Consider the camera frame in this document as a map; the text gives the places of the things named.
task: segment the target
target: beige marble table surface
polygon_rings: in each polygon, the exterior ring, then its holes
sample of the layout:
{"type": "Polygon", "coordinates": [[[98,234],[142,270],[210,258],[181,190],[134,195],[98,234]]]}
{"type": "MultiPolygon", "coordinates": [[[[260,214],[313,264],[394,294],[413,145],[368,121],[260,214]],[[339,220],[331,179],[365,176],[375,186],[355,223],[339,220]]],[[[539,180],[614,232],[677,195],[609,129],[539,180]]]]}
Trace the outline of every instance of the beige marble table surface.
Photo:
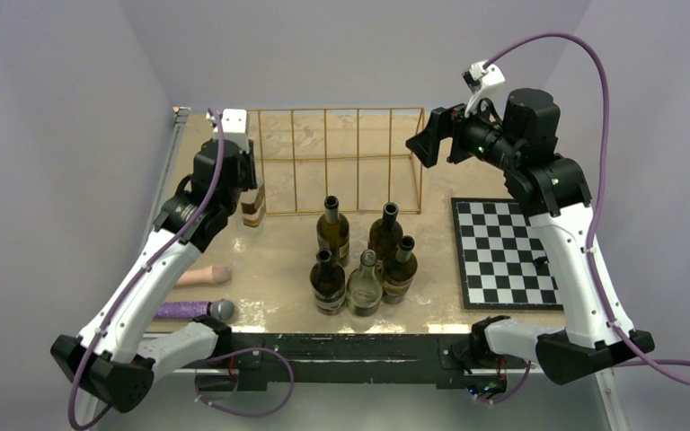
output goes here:
{"type": "MultiPolygon", "coordinates": [[[[361,154],[386,153],[388,116],[362,114],[358,139],[361,154]]],[[[327,154],[355,153],[355,114],[330,112],[327,116],[327,154]]],[[[251,136],[259,156],[257,121],[252,121],[251,136]]],[[[405,139],[414,134],[416,115],[394,115],[392,145],[394,154],[405,154],[405,139]]],[[[262,121],[263,157],[291,156],[289,114],[264,114],[262,121]]],[[[191,172],[194,154],[210,138],[210,127],[203,115],[192,114],[173,166],[171,187],[191,172]]],[[[323,155],[321,114],[295,115],[296,157],[323,155]]],[[[469,311],[463,307],[456,240],[450,199],[506,198],[503,177],[496,169],[469,160],[458,165],[445,163],[450,142],[440,150],[440,161],[423,172],[421,213],[399,214],[405,234],[416,240],[414,253],[419,270],[403,303],[382,304],[377,313],[358,318],[347,311],[324,316],[315,309],[308,276],[317,250],[315,224],[318,215],[266,216],[257,228],[243,226],[237,214],[216,237],[194,268],[213,263],[231,266],[233,277],[223,286],[175,287],[168,301],[233,301],[237,314],[228,322],[238,332],[271,333],[380,333],[427,334],[467,333],[470,325],[489,315],[506,313],[522,321],[563,325],[564,314],[555,311],[469,311]]],[[[258,164],[264,174],[269,209],[294,209],[297,188],[298,209],[322,209],[326,191],[340,198],[343,207],[355,207],[358,196],[362,208],[381,208],[387,200],[386,159],[356,161],[269,162],[258,164]],[[358,193],[356,171],[358,169],[358,193]]],[[[391,200],[403,208],[415,208],[416,192],[411,179],[410,159],[393,158],[390,167],[391,200]]],[[[369,226],[378,213],[346,214],[350,221],[350,262],[346,275],[358,266],[358,256],[367,247],[369,226]]],[[[151,332],[169,332],[186,321],[154,320],[151,332]]]]}

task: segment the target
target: bottle mouth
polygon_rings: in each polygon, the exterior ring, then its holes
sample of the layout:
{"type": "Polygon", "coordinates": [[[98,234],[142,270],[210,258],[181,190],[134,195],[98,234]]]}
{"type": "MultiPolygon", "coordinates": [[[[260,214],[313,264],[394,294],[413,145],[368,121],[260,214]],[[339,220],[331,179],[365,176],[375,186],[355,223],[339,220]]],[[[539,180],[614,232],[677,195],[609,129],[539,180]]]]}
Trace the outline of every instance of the bottle mouth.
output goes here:
{"type": "Polygon", "coordinates": [[[401,241],[398,243],[398,246],[401,247],[401,250],[403,251],[411,251],[414,248],[414,239],[406,235],[401,238],[401,241]]]}
{"type": "Polygon", "coordinates": [[[337,209],[339,205],[340,201],[334,196],[327,196],[326,199],[323,200],[323,207],[326,209],[337,209]]]}
{"type": "Polygon", "coordinates": [[[366,250],[361,253],[361,265],[373,267],[376,264],[376,253],[373,250],[366,250]]]}
{"type": "Polygon", "coordinates": [[[316,252],[316,260],[319,263],[327,263],[332,260],[332,252],[327,249],[321,249],[316,252]]]}
{"type": "Polygon", "coordinates": [[[385,214],[388,214],[389,216],[395,216],[398,214],[398,205],[394,204],[393,202],[387,202],[385,204],[385,214]]]}

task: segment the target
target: metal rack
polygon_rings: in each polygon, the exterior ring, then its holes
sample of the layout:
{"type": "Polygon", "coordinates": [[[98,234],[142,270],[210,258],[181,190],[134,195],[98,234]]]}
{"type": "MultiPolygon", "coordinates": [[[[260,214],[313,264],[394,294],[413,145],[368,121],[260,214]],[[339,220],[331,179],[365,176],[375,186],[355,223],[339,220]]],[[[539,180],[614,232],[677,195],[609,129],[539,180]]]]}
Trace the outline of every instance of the metal rack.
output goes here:
{"type": "Polygon", "coordinates": [[[393,150],[393,138],[394,138],[394,119],[398,115],[411,115],[416,117],[416,129],[414,134],[419,133],[420,130],[424,128],[425,122],[425,110],[421,106],[388,106],[388,107],[337,107],[337,108],[295,108],[295,109],[252,109],[247,110],[250,114],[251,122],[251,137],[257,142],[256,158],[260,162],[261,175],[263,179],[268,183],[273,181],[272,178],[267,178],[266,176],[266,165],[267,163],[279,163],[287,162],[292,164],[292,179],[293,179],[293,193],[295,200],[294,209],[279,209],[273,207],[266,208],[266,214],[270,216],[279,215],[301,215],[301,214],[320,214],[322,210],[313,209],[303,209],[299,205],[298,200],[298,175],[297,175],[297,164],[300,162],[323,162],[324,169],[324,192],[325,195],[322,199],[327,196],[330,192],[329,176],[330,176],[330,162],[332,161],[355,161],[356,164],[356,175],[353,179],[356,184],[356,205],[355,207],[343,207],[342,212],[354,213],[354,212],[381,212],[381,207],[364,207],[361,205],[361,192],[360,192],[360,182],[361,182],[361,162],[366,159],[377,159],[377,160],[387,160],[387,200],[390,201],[393,196],[394,185],[393,185],[393,164],[395,160],[409,160],[411,166],[411,183],[413,185],[413,195],[415,197],[415,206],[401,208],[401,211],[405,214],[420,214],[421,213],[421,193],[422,193],[422,171],[423,168],[419,163],[419,160],[409,152],[408,150],[404,152],[395,152],[393,150]],[[305,113],[308,116],[320,115],[323,118],[323,153],[319,155],[300,155],[298,147],[298,142],[296,140],[296,113],[305,113]],[[329,117],[333,113],[342,112],[352,112],[352,117],[355,119],[355,129],[350,130],[350,132],[355,133],[355,147],[356,151],[354,154],[331,154],[330,144],[328,142],[328,135],[331,133],[331,126],[329,117]],[[291,134],[291,156],[270,156],[264,155],[264,137],[269,133],[272,133],[268,129],[268,126],[264,126],[264,114],[275,115],[275,116],[287,116],[288,122],[285,122],[285,127],[288,128],[291,134]],[[361,148],[361,123],[366,115],[386,115],[387,116],[387,153],[365,153],[362,154],[361,148]]]}

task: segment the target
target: bottle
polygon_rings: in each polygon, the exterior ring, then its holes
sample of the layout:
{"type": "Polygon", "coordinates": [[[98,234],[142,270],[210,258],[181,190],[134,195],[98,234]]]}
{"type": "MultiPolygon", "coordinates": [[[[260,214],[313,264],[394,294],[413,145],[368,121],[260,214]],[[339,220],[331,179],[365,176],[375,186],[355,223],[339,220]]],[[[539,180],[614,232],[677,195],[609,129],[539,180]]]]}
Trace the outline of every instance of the bottle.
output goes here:
{"type": "Polygon", "coordinates": [[[411,252],[414,239],[404,236],[398,243],[398,249],[385,258],[382,264],[382,301],[399,303],[406,297],[411,282],[416,275],[417,260],[411,252]]]}
{"type": "Polygon", "coordinates": [[[361,266],[350,273],[345,297],[348,309],[356,316],[370,316],[379,308],[382,283],[377,278],[374,251],[361,254],[361,266]]]}
{"type": "Polygon", "coordinates": [[[345,268],[350,250],[350,223],[345,215],[340,214],[340,201],[336,197],[326,197],[323,207],[324,213],[316,224],[319,249],[331,251],[337,263],[345,268]]]}
{"type": "Polygon", "coordinates": [[[314,287],[316,307],[320,312],[333,316],[342,311],[345,303],[345,270],[328,249],[316,253],[316,264],[311,268],[311,286],[314,287]]]}
{"type": "Polygon", "coordinates": [[[396,220],[397,217],[398,206],[388,202],[383,209],[382,218],[371,225],[368,248],[376,253],[377,260],[392,253],[403,236],[403,228],[396,220]]]}

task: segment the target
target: gray wall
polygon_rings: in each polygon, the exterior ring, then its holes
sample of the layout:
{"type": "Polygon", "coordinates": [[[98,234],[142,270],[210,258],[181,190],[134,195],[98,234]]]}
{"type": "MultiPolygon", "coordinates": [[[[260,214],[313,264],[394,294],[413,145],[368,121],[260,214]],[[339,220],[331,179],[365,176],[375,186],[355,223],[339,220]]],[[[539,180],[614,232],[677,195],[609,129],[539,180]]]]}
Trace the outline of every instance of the gray wall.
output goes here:
{"type": "MultiPolygon", "coordinates": [[[[590,0],[121,2],[168,97],[205,109],[448,106],[469,98],[471,62],[537,31],[574,31],[590,0]]],[[[513,85],[542,86],[563,47],[500,66],[513,85]]]]}
{"type": "MultiPolygon", "coordinates": [[[[654,356],[690,359],[690,2],[595,1],[577,34],[609,74],[607,266],[636,325],[652,331],[654,356]]],[[[600,97],[588,57],[567,48],[548,88],[562,106],[562,153],[596,184],[600,97]]],[[[690,429],[690,389],[649,369],[617,381],[632,429],[690,429]]]]}
{"type": "Polygon", "coordinates": [[[0,1],[0,430],[67,429],[49,355],[125,275],[173,112],[117,1],[0,1]]]}

